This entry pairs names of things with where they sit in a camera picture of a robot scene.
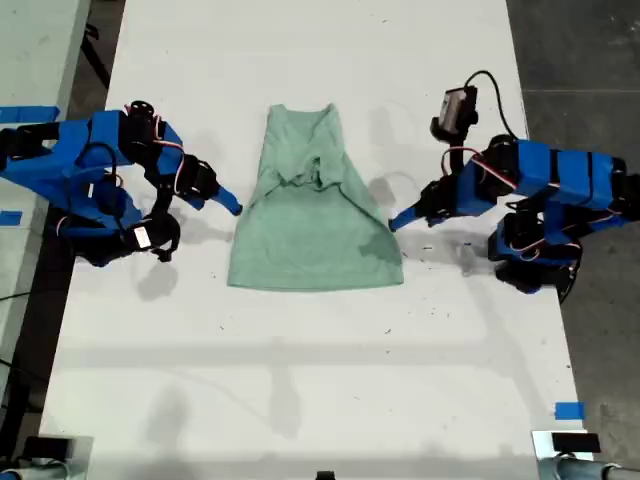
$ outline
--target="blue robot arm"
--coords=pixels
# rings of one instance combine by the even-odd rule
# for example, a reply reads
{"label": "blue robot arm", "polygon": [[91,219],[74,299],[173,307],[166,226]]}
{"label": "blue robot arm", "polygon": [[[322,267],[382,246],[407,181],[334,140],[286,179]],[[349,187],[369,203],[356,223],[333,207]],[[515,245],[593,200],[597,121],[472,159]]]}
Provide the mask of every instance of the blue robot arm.
{"label": "blue robot arm", "polygon": [[427,185],[414,205],[389,221],[390,229],[420,218],[434,226],[451,217],[479,216],[499,197],[521,195],[489,237],[488,257],[501,262],[498,279],[525,293],[555,285],[564,300],[579,270],[580,238],[640,219],[640,176],[627,175],[625,162],[610,155],[557,150],[512,133],[493,138],[464,164],[462,152],[472,149],[462,145],[478,119],[476,90],[467,82],[445,97],[431,131],[451,145],[451,173]]}
{"label": "blue robot arm", "polygon": [[[46,141],[55,144],[48,147]],[[133,164],[144,168],[157,191],[146,216],[117,174],[118,168]],[[56,233],[98,266],[146,250],[169,261],[180,238],[179,224],[168,213],[174,196],[198,210],[214,200],[233,215],[242,212],[213,169],[185,153],[171,126],[141,101],[126,112],[0,131],[0,176],[46,198],[55,212]],[[169,241],[168,250],[160,249]]]}

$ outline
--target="gray floor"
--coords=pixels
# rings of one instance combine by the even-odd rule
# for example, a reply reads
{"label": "gray floor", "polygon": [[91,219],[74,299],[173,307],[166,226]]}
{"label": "gray floor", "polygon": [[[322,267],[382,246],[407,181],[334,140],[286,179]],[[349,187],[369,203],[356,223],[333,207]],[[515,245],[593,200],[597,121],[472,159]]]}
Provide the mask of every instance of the gray floor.
{"label": "gray floor", "polygon": [[[533,139],[594,149],[640,172],[640,1],[508,0]],[[124,0],[94,0],[97,50],[111,64]],[[84,58],[71,118],[104,106]],[[640,468],[640,225],[584,241],[583,267],[563,305],[567,341],[587,427],[603,457]]]}

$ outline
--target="white sticker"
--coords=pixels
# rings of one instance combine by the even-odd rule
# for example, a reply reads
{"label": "white sticker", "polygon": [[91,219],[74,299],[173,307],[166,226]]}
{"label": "white sticker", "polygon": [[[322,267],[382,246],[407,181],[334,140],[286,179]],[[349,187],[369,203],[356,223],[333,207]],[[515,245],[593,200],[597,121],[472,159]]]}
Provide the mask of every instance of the white sticker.
{"label": "white sticker", "polygon": [[138,245],[140,245],[140,248],[147,248],[151,246],[151,241],[149,240],[149,235],[147,235],[146,228],[134,228],[133,233],[135,233],[136,235],[136,240],[138,240]]}

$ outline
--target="red wire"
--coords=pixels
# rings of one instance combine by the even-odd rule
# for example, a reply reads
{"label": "red wire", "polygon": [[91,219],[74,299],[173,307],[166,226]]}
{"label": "red wire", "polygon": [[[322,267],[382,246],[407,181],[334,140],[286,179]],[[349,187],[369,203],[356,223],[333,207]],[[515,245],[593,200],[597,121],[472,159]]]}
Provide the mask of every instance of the red wire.
{"label": "red wire", "polygon": [[482,158],[482,153],[480,153],[475,148],[470,148],[470,147],[450,147],[450,148],[448,148],[447,150],[444,151],[444,153],[442,154],[442,158],[440,160],[440,168],[442,169],[442,173],[444,175],[448,175],[447,169],[445,168],[445,165],[444,165],[445,157],[446,157],[447,153],[452,152],[454,150],[463,150],[463,151],[467,151],[467,152],[473,152],[474,155],[471,157],[471,161],[473,163],[475,163],[476,165],[478,165],[479,167],[484,169],[485,172],[489,172],[491,175],[493,175],[498,180],[500,180],[501,182],[503,182],[506,185],[508,185],[509,187],[511,187],[513,190],[516,190],[518,188],[518,185],[516,183],[514,183],[511,180],[509,180],[507,177],[505,177],[500,172],[498,172],[494,168],[490,167],[486,163],[478,160],[478,158]]}

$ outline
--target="table surface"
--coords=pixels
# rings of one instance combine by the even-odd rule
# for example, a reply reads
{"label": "table surface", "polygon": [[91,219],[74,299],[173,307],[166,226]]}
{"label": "table surface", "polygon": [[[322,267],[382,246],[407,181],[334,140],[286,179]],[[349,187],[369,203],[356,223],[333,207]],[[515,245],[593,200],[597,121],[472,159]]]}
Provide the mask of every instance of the table surface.
{"label": "table surface", "polygon": [[[89,0],[0,2],[0,106],[69,103]],[[14,125],[0,125],[0,130]],[[19,210],[19,226],[0,227],[0,297],[28,292],[40,251],[47,202],[0,179],[0,210]],[[0,358],[11,360],[29,297],[0,301]],[[0,365],[0,398],[9,369]]]}
{"label": "table surface", "polygon": [[[504,0],[130,0],[108,107],[151,102],[246,202],[268,107],[334,102],[391,215],[439,178],[431,117],[480,68],[525,135]],[[483,148],[502,128],[477,84]],[[121,174],[149,209],[141,170]],[[235,219],[172,212],[171,263],[75,266],[42,433],[93,437],[90,478],[529,479],[530,431],[581,427],[553,418],[576,400],[555,292],[522,295],[481,258],[504,208],[413,224],[402,286],[330,293],[227,287]]]}

